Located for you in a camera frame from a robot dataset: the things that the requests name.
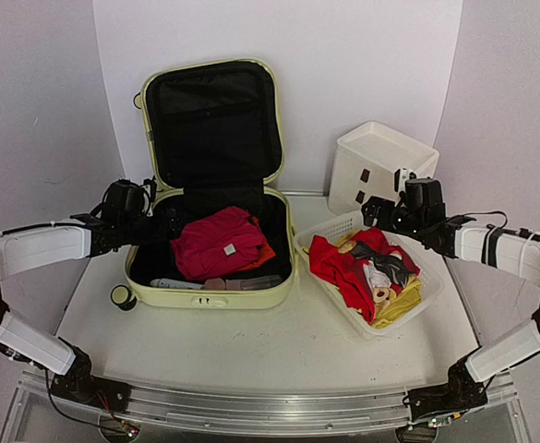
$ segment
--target orange cloth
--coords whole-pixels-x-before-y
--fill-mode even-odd
[[[259,227],[259,220],[257,217],[251,217],[251,220],[253,221],[253,224],[255,224],[258,229],[261,231],[261,228]],[[261,265],[263,265],[265,262],[270,261],[272,258],[276,257],[276,253],[271,248],[270,244],[268,243],[268,239],[261,245],[261,249],[259,250],[259,258],[255,260],[253,263],[248,264],[244,268],[241,268],[241,270],[251,270],[259,268]]]

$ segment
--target white tag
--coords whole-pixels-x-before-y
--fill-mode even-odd
[[[230,256],[231,254],[234,254],[236,252],[236,249],[234,248],[233,244],[229,244],[224,247],[224,254],[227,256]]]

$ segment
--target container lid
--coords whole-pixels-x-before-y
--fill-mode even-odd
[[[162,185],[268,183],[280,173],[274,78],[257,60],[162,72],[145,83],[135,104],[143,107]]]

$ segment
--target pink pouch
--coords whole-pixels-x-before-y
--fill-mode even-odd
[[[266,238],[250,219],[247,211],[231,206],[189,223],[171,242],[179,271],[188,280],[204,281],[253,263]]]

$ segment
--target suitcase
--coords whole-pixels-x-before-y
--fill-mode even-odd
[[[153,211],[192,222],[237,206],[258,217],[276,257],[227,279],[278,274],[261,291],[205,291],[150,287],[185,281],[169,242],[134,246],[126,259],[131,297],[148,305],[264,309],[282,302],[296,273],[294,224],[288,201],[266,187],[284,164],[275,78],[263,62],[240,59],[172,69],[150,77],[135,97],[142,110],[157,197]]]

